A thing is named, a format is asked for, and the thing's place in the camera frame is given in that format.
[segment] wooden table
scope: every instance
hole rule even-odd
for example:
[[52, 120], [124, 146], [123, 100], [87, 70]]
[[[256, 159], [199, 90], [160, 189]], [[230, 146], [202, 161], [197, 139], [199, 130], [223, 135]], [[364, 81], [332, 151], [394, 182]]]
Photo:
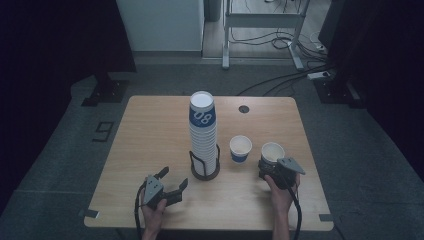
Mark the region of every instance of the wooden table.
[[[132, 97], [89, 206], [99, 211], [99, 216], [86, 217], [85, 224], [135, 228], [134, 200], [139, 186], [148, 174], [169, 166], [169, 173], [161, 180], [166, 192], [177, 189], [186, 177], [189, 183], [183, 201], [166, 209], [164, 229], [271, 230], [270, 190], [258, 177], [257, 165], [262, 145], [277, 142], [285, 148], [286, 156], [294, 157], [306, 171], [299, 187], [302, 230], [331, 230], [333, 222], [321, 221], [319, 217], [330, 211], [294, 99], [214, 99], [221, 170], [215, 179], [201, 181], [190, 170], [190, 97]], [[241, 105], [248, 106], [250, 111], [241, 113]], [[244, 164], [231, 160], [229, 142], [235, 135], [245, 135], [253, 143]], [[294, 229], [294, 206], [289, 219]]]

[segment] hand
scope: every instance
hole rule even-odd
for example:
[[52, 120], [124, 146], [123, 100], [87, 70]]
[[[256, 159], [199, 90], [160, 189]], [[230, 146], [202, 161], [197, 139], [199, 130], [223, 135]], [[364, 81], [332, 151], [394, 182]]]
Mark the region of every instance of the hand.
[[[276, 214], [288, 214], [290, 206], [293, 202], [289, 191], [287, 189], [281, 190], [275, 184], [274, 180], [265, 175], [265, 181], [268, 183], [269, 188], [271, 189], [271, 201], [272, 206]], [[293, 192], [296, 194], [297, 188], [300, 184], [300, 175], [296, 174], [296, 184], [292, 187]]]
[[[140, 198], [144, 199], [144, 189], [141, 191]], [[144, 205], [141, 207], [144, 217], [144, 232], [142, 239], [143, 240], [154, 240], [158, 235], [161, 225], [162, 217], [165, 212], [166, 199], [162, 199], [156, 208], [156, 210], [151, 209], [150, 207]]]

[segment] black stand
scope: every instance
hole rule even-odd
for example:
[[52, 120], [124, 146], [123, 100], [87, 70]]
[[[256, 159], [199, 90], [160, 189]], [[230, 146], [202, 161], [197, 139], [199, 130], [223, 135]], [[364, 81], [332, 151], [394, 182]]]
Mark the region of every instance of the black stand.
[[364, 100], [350, 81], [343, 83], [337, 80], [315, 80], [314, 85], [321, 103], [349, 104], [352, 108], [364, 107]]
[[95, 107], [98, 103], [120, 103], [129, 85], [128, 80], [110, 79], [106, 72], [95, 73], [97, 85], [89, 98], [81, 106]]
[[[221, 155], [221, 149], [219, 149], [218, 144], [216, 145], [216, 148], [218, 149], [218, 157], [216, 158], [216, 168], [215, 168], [215, 171], [211, 175], [209, 175], [209, 176], [206, 175], [206, 163], [205, 163], [205, 161], [203, 161], [202, 159], [196, 157], [196, 155], [194, 155], [194, 153], [192, 151], [189, 152], [190, 153], [190, 159], [191, 159], [191, 172], [193, 173], [193, 175], [197, 179], [202, 180], [202, 181], [209, 181], [209, 180], [214, 179], [216, 176], [218, 176], [218, 173], [219, 173], [219, 170], [220, 170], [219, 157]], [[193, 158], [203, 164], [204, 176], [198, 174], [196, 172], [196, 170], [194, 169]]]

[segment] paper cup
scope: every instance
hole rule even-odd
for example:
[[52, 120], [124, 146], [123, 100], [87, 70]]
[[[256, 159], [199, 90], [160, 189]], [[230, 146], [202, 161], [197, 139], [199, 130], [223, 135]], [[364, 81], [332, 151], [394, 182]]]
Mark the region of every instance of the paper cup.
[[230, 141], [230, 150], [231, 159], [236, 163], [243, 163], [252, 150], [252, 142], [245, 136], [235, 136]]
[[191, 96], [189, 120], [190, 127], [198, 132], [207, 132], [215, 127], [215, 104], [210, 93], [199, 91]]
[[269, 142], [262, 146], [261, 159], [269, 164], [277, 164], [277, 160], [284, 155], [284, 148], [277, 143]]

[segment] blue paper cup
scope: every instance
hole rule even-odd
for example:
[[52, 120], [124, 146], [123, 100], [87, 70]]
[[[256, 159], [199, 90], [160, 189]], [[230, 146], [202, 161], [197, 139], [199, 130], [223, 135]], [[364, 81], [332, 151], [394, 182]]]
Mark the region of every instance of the blue paper cup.
[[236, 163], [243, 163], [252, 150], [252, 142], [245, 136], [235, 136], [230, 141], [230, 150], [231, 159]]
[[190, 127], [197, 132], [207, 132], [216, 125], [213, 96], [205, 91], [195, 92], [190, 98]]

